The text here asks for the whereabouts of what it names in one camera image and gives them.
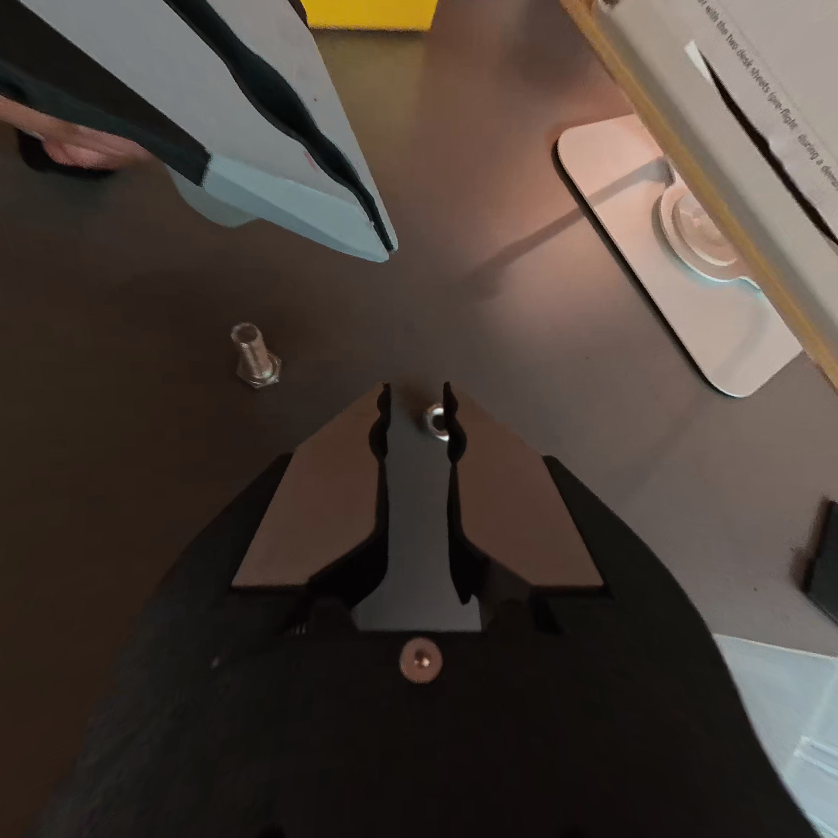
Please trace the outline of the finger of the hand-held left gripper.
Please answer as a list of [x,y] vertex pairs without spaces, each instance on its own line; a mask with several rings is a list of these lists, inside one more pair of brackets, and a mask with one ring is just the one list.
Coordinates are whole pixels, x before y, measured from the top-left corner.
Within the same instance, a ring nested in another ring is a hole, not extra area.
[[[239,202],[225,199],[224,194],[208,191],[205,184],[215,153],[246,149],[237,129],[255,129],[258,114],[225,64],[197,31],[197,2],[21,3],[209,152],[210,162],[201,186],[189,182],[154,157],[167,167],[180,193],[198,212],[227,226],[266,220],[246,212]],[[60,119],[19,105],[22,131],[31,134],[31,129],[41,127],[49,120]],[[391,255],[350,256],[382,263]]]
[[197,2],[196,29],[251,107],[246,149],[215,153],[208,191],[348,255],[395,229],[305,17],[292,2]]

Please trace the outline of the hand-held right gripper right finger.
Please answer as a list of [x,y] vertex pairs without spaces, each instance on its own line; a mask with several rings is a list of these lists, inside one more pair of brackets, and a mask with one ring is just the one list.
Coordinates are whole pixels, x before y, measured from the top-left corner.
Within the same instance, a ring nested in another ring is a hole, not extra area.
[[606,583],[544,458],[447,382],[448,566],[462,604],[590,597]]

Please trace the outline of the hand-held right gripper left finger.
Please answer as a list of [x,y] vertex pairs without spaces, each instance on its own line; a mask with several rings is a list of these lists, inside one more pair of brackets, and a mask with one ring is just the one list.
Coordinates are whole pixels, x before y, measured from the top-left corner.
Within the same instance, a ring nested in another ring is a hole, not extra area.
[[243,595],[355,609],[389,563],[392,388],[380,383],[294,451],[231,581]]

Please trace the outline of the silver hex bolt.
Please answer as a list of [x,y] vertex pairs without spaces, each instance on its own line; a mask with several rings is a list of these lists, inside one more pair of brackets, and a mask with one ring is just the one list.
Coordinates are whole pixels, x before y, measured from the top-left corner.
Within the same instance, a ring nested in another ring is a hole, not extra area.
[[261,330],[249,322],[236,324],[230,338],[238,354],[236,374],[259,390],[278,382],[282,362],[267,349]]

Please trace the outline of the person's left hand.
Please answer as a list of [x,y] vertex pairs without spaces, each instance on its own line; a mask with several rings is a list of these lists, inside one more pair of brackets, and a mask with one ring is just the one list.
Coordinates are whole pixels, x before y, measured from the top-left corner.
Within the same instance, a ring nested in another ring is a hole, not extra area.
[[30,130],[53,162],[89,171],[118,171],[152,162],[152,153],[134,141],[62,120]]

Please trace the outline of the yellow plastic bin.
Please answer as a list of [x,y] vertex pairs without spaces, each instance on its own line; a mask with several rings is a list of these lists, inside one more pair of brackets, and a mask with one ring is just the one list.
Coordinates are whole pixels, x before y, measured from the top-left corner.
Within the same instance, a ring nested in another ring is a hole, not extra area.
[[424,33],[438,1],[302,1],[309,26],[320,30]]

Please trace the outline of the flat black plate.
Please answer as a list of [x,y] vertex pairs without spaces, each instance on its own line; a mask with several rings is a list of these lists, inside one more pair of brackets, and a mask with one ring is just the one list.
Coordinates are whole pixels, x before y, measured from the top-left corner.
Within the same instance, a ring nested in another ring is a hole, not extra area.
[[827,501],[816,549],[806,567],[803,591],[809,601],[837,625],[837,503]]

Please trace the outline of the white tablet stand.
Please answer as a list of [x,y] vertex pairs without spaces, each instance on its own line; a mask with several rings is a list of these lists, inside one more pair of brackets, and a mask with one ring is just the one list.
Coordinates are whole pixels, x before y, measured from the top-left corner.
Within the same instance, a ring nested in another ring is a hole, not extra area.
[[748,397],[802,354],[746,261],[632,116],[571,127],[556,157],[707,382]]

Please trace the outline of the clear plastic bin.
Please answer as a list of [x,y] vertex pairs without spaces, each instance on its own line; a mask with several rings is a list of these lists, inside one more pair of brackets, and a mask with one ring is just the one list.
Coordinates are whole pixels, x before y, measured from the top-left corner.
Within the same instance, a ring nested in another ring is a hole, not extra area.
[[821,836],[837,836],[837,658],[716,635],[764,751]]

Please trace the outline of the wooden instruction board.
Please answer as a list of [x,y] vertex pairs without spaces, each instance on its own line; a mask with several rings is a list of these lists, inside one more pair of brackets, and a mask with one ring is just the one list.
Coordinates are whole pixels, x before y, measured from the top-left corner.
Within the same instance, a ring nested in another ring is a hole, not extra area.
[[697,188],[721,232],[740,246],[784,324],[837,388],[836,246],[793,196],[723,103],[721,59],[697,45],[709,80],[688,55],[697,35],[674,2],[561,1],[634,113]]

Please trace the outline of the printed instruction sheet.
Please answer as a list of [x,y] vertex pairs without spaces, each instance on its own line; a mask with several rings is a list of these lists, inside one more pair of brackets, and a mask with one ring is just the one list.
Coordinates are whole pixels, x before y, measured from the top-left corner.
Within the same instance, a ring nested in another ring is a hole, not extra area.
[[725,103],[830,241],[837,236],[837,2],[672,2]]

